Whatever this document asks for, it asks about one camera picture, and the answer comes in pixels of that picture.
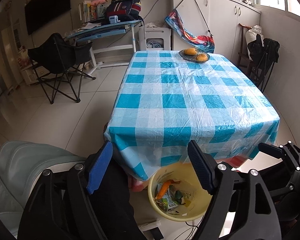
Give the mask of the green plush toy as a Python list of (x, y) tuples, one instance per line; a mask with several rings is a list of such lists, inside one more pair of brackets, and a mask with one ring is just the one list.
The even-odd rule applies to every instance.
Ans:
[(179, 190), (176, 190), (174, 192), (174, 199), (179, 205), (185, 204), (185, 199), (184, 199), (183, 193)]

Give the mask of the light blue milk carton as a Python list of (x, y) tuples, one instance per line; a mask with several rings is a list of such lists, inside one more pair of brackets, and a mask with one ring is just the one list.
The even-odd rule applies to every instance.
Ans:
[(170, 189), (162, 196), (162, 198), (156, 200), (157, 206), (164, 212), (172, 211), (178, 207), (178, 203), (173, 200)]

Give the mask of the yellow plastic trash basin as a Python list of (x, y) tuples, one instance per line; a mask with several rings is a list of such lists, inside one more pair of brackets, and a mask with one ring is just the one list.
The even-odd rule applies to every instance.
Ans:
[(158, 214), (176, 222), (202, 217), (211, 200), (190, 163), (159, 169), (149, 180), (148, 197)]

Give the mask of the blue checkered plastic tablecloth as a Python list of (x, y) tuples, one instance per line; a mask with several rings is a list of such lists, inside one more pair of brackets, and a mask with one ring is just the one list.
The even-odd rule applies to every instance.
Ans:
[(267, 98), (223, 55), (195, 63), (177, 51), (138, 51), (104, 136), (127, 172), (147, 181), (163, 166), (188, 162), (191, 140), (217, 160), (253, 159), (259, 143), (274, 143), (279, 123)]

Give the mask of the yellow mango right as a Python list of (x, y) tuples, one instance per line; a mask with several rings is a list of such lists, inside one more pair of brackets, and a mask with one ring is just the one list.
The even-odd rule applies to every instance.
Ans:
[(205, 53), (200, 53), (196, 56), (196, 61), (206, 62), (208, 60), (208, 56)]

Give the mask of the black folding camp chair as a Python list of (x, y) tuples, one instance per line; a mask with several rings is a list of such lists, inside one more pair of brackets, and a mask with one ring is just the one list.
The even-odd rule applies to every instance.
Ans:
[(42, 45), (27, 51), (37, 81), (50, 104), (58, 93), (75, 103), (81, 101), (82, 79), (96, 79), (80, 68), (90, 61), (91, 48), (91, 42), (72, 46), (61, 34), (54, 33)]

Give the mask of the colourful hanging tote bag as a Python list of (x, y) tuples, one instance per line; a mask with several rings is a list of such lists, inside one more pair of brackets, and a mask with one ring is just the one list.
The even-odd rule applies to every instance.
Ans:
[(168, 16), (166, 16), (165, 22), (184, 41), (192, 45), (197, 50), (203, 51), (205, 53), (214, 53), (215, 42), (213, 40), (213, 35), (211, 34), (209, 27), (207, 27), (207, 32), (209, 33), (209, 36), (193, 35), (184, 27), (183, 21), (177, 9), (173, 9), (172, 12)]

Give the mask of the yellow mango left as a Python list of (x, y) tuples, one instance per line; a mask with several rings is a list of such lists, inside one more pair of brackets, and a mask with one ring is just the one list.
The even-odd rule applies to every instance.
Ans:
[(195, 49), (195, 48), (189, 48), (189, 49), (184, 49), (184, 50), (183, 50), (183, 53), (184, 53), (185, 55), (194, 56), (194, 55), (197, 55), (197, 54), (198, 54), (198, 51), (197, 51), (197, 49)]

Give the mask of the blue white study desk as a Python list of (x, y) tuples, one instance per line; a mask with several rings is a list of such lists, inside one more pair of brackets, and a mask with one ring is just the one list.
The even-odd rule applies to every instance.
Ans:
[(132, 49), (133, 53), (135, 53), (137, 51), (135, 28), (138, 25), (142, 26), (142, 24), (143, 24), (143, 20), (132, 20), (126, 22), (106, 24), (106, 25), (96, 26), (90, 29), (81, 29), (76, 33), (66, 36), (64, 39), (66, 41), (73, 40), (75, 43), (95, 42), (96, 40), (102, 40), (112, 36), (122, 35), (122, 37), (124, 37), (126, 34), (131, 32), (132, 36), (131, 36), (131, 42), (129, 44), (112, 46), (112, 44), (116, 42), (115, 41), (110, 45), (107, 45), (99, 49), (90, 48), (89, 53), (91, 57), (90, 63), (92, 65), (92, 69), (88, 74), (92, 75), (93, 72), (96, 71), (97, 69), (129, 65), (129, 62), (113, 63), (113, 64), (105, 64), (102, 61), (97, 62), (96, 55), (100, 53), (110, 52), (110, 51), (119, 51), (119, 50), (128, 50), (128, 49)]

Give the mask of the white plastic stool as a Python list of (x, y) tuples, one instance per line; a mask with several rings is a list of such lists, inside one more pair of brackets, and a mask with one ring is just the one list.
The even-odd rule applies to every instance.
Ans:
[(139, 28), (140, 50), (170, 50), (171, 29), (169, 28)]

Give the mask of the blue pencil sharpener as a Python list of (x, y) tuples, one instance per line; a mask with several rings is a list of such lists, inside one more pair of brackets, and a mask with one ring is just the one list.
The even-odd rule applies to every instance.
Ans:
[(120, 20), (119, 20), (117, 15), (109, 16), (109, 23), (110, 24), (115, 24), (115, 23), (118, 23), (119, 21)]

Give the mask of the row of books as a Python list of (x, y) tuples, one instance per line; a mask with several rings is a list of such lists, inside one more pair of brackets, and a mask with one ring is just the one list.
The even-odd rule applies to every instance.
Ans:
[(107, 3), (92, 6), (90, 2), (90, 0), (84, 0), (84, 2), (78, 4), (78, 13), (81, 23), (88, 23), (105, 17)]

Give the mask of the navy red backpack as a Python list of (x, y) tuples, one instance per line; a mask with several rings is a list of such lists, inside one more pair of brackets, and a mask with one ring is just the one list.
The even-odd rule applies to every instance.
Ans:
[(140, 16), (141, 0), (111, 0), (110, 5), (106, 8), (105, 18), (117, 15), (119, 22), (143, 21)]

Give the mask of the pink plush toy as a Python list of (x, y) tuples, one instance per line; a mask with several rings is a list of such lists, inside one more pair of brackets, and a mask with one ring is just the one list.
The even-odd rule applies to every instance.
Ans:
[(90, 2), (90, 5), (92, 6), (98, 6), (100, 4), (106, 4), (108, 1), (107, 0), (94, 0)]

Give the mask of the white wall cabinet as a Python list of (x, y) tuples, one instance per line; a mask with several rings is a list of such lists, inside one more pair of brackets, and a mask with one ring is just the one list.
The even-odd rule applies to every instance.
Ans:
[(260, 23), (260, 13), (236, 0), (171, 0), (184, 27), (191, 34), (208, 35), (211, 31), (215, 53), (222, 54), (233, 64), (237, 63), (241, 47), (239, 24), (255, 26)]

